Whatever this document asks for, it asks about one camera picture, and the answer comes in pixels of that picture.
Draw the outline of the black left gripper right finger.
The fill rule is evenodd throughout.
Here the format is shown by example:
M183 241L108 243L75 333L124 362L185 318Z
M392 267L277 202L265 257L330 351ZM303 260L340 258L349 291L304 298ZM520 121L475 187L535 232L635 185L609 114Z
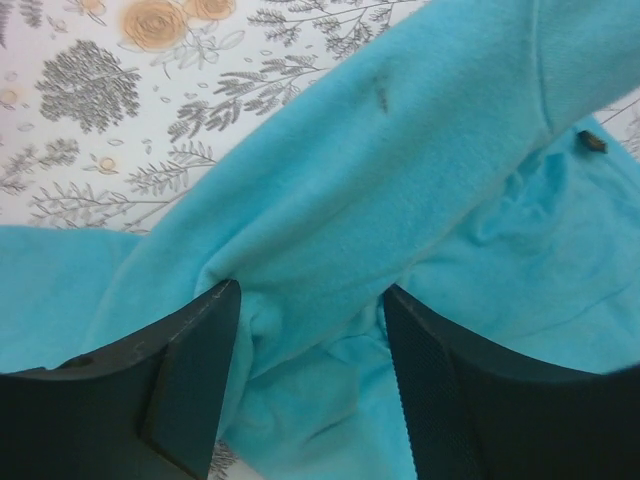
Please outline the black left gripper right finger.
M569 369L494 343L399 287L384 315L421 479L635 479L639 369Z

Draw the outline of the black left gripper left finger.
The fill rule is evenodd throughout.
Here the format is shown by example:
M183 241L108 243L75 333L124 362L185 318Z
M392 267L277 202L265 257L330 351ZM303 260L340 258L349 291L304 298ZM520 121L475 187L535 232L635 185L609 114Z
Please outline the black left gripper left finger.
M54 369L1 378L5 479L204 479L241 290L228 280Z

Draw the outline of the turquoise t shirt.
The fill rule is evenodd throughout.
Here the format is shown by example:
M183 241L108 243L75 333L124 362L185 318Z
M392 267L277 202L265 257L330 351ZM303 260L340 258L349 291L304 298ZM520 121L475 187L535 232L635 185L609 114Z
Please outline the turquoise t shirt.
M1 475L635 479L635 1L1 6Z

